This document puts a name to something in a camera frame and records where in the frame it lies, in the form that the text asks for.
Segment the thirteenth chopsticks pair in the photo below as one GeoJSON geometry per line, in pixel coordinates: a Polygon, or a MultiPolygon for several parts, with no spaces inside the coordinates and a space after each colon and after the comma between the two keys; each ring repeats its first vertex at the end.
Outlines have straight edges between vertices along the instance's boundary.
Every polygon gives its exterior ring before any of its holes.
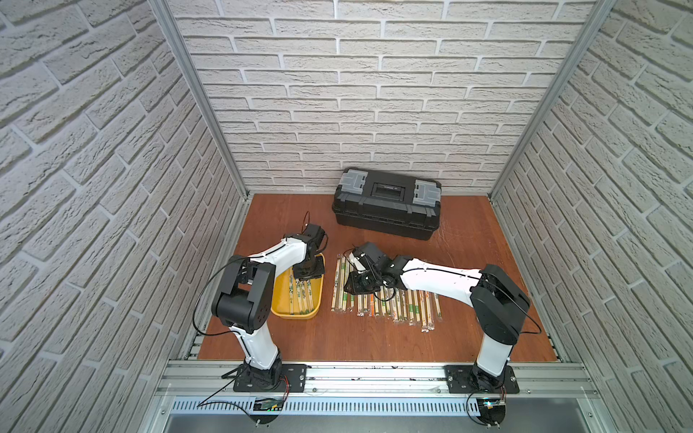
{"type": "Polygon", "coordinates": [[[335,279],[334,279],[334,285],[333,285],[333,296],[332,296],[332,302],[331,302],[331,310],[339,312],[341,310],[341,303],[342,303],[342,294],[341,294],[341,289],[342,289],[342,263],[343,263],[343,256],[342,254],[337,255],[337,261],[336,261],[336,269],[335,269],[335,279]]]}

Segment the yellow plastic storage box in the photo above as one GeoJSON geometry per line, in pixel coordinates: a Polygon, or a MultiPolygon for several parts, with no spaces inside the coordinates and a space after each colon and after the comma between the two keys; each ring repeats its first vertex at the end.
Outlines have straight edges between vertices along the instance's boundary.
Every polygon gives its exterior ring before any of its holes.
{"type": "Polygon", "coordinates": [[[314,318],[321,306],[324,283],[324,256],[319,255],[321,274],[310,280],[297,280],[290,267],[276,278],[272,313],[282,319],[308,320],[314,318]]]}

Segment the green panda chopsticks pair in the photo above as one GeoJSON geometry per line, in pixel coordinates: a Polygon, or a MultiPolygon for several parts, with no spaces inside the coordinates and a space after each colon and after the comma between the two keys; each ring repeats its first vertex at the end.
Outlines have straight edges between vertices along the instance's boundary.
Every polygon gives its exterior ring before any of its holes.
{"type": "Polygon", "coordinates": [[[441,305],[440,305],[440,297],[436,293],[433,294],[433,297],[434,297],[434,306],[435,306],[435,312],[436,312],[436,320],[438,322],[442,322],[443,317],[442,317],[442,311],[441,311],[441,305]]]}

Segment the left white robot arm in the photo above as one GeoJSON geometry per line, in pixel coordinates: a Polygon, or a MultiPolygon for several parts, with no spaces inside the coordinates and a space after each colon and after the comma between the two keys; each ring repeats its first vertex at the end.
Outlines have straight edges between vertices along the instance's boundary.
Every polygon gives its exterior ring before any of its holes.
{"type": "Polygon", "coordinates": [[[234,255],[220,270],[221,280],[211,301],[211,313],[234,334],[245,354],[248,369],[277,382],[282,361],[267,320],[271,313],[276,278],[290,269],[308,276],[324,274],[319,255],[323,241],[289,236],[277,245],[252,254],[234,255]]]}

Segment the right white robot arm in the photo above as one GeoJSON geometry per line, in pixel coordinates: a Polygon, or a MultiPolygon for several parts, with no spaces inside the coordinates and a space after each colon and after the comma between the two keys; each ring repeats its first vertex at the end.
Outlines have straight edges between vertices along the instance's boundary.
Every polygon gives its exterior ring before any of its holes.
{"type": "Polygon", "coordinates": [[[470,388],[501,393],[510,377],[508,362],[517,344],[531,301],[505,271],[496,265],[485,268],[450,268],[409,256],[387,256],[377,261],[366,254],[350,254],[354,266],[345,291],[352,295],[379,292],[382,288],[431,292],[471,307],[484,336],[469,374],[470,388]]]}

